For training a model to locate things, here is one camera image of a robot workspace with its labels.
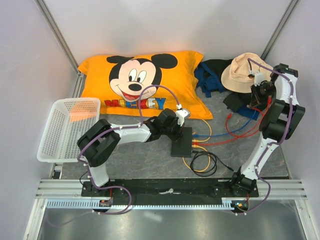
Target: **cartoon nose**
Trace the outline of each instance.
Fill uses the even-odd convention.
[[[140,91],[142,87],[139,84],[133,83],[129,85],[129,89],[132,91]]]

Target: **orange pillow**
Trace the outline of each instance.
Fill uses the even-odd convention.
[[[197,97],[194,71],[203,55],[195,51],[138,55],[98,55],[78,68],[86,75],[81,97],[98,98],[101,114],[139,116],[140,93],[150,85],[169,88],[192,119],[212,119],[210,110]],[[166,89],[151,87],[141,97],[144,117],[158,116],[165,109],[177,110],[175,98]]]

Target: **white panel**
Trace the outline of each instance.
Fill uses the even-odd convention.
[[[75,59],[196,50],[260,55],[289,0],[45,0]]]
[[[37,160],[53,102],[70,97],[73,71],[32,0],[0,4],[0,233],[21,240],[41,177],[49,164]]]
[[[306,113],[290,140],[282,146],[290,172],[301,178],[320,226],[320,32],[319,0],[303,0],[293,15],[267,61],[288,64],[299,73],[296,94]]]

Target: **hat brim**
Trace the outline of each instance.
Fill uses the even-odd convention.
[[[226,89],[236,93],[242,93],[242,94],[251,93],[251,86],[254,84],[254,80],[252,80],[252,82],[238,82],[231,78],[230,68],[231,68],[231,64],[227,66],[226,69],[222,72],[222,75],[221,75],[222,85]]]

